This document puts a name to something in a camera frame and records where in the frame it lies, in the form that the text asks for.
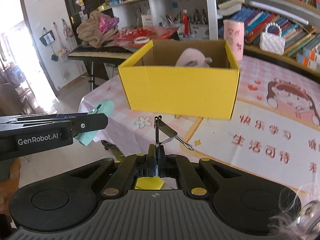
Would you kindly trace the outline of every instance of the yellow sticky note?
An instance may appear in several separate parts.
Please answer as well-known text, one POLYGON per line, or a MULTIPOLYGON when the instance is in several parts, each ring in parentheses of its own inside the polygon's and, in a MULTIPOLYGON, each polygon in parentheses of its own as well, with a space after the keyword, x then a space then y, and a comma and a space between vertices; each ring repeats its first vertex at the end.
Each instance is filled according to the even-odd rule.
POLYGON ((153 177, 153 178, 143 177, 137 180, 135 189, 159 190, 161 189, 163 184, 164 184, 164 181, 159 177, 153 177))

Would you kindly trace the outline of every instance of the piano keys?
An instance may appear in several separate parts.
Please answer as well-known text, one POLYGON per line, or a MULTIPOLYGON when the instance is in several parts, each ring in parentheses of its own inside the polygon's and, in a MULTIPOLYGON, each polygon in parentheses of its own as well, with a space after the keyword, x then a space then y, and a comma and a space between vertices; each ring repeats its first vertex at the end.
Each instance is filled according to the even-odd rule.
POLYGON ((132 52, 122 47, 101 47, 79 45, 69 55, 68 59, 83 61, 100 61, 104 63, 121 64, 132 55, 132 52))

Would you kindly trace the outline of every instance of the yellow cardboard box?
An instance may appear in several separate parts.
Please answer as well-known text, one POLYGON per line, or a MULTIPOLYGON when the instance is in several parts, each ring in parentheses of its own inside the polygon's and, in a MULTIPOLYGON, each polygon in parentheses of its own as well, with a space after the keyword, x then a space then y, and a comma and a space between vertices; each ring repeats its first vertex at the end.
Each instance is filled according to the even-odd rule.
POLYGON ((231 119, 240 69, 224 40, 149 41, 118 70, 132 110, 231 119), (175 66, 186 48, 211 57, 210 68, 175 66))

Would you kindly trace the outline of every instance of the pink plush toy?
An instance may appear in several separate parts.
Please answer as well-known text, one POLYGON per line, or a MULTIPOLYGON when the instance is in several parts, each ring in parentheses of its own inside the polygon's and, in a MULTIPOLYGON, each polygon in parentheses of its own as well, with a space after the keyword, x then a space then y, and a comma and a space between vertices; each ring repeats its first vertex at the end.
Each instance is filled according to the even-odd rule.
POLYGON ((208 63, 211 63, 210 57, 205 55, 198 49, 187 48, 179 57, 176 66, 197 66, 197 67, 209 67, 208 63))

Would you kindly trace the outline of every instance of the printed tablecloth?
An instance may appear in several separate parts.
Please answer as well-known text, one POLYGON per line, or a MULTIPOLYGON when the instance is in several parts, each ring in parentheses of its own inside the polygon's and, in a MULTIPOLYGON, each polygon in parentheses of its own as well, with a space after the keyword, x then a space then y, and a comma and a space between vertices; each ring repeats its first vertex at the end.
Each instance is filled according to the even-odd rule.
MULTIPOLYGON (((115 109, 109 125, 94 141, 116 144, 125 156, 148 152, 155 142, 154 117, 161 114, 195 147, 192 152, 173 140, 164 145, 166 154, 185 155, 192 162, 209 157, 294 189, 315 182, 320 171, 320 85, 252 57, 244 56, 239 65, 230 121, 132 111, 119 76, 84 96, 79 112, 90 111, 103 99, 112 100, 115 109)), ((166 139, 161 132, 160 139, 166 139)))

